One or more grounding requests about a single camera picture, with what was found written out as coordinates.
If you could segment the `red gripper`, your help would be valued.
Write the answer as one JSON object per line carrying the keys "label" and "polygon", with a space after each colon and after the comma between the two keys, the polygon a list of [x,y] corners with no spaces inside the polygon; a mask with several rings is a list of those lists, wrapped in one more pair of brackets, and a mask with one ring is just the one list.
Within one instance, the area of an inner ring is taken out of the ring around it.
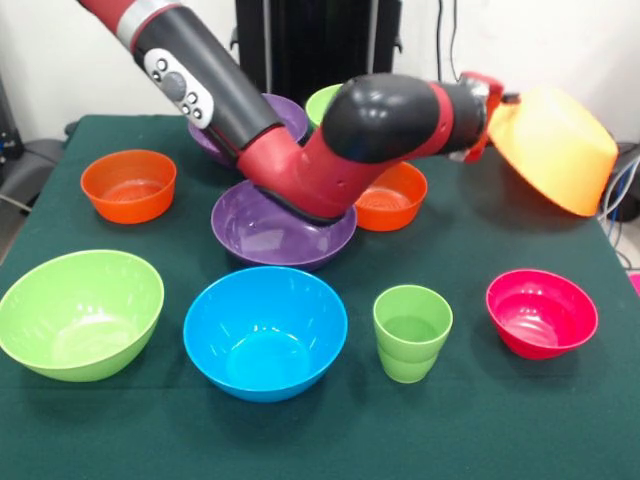
{"label": "red gripper", "polygon": [[503,104],[519,104],[521,95],[517,92],[503,94],[503,84],[497,79],[477,72],[465,71],[460,76],[460,85],[464,85],[483,108],[483,126],[476,134],[476,141],[468,148],[460,149],[449,154],[449,158],[456,162],[477,162],[489,143],[489,124],[500,102]]}

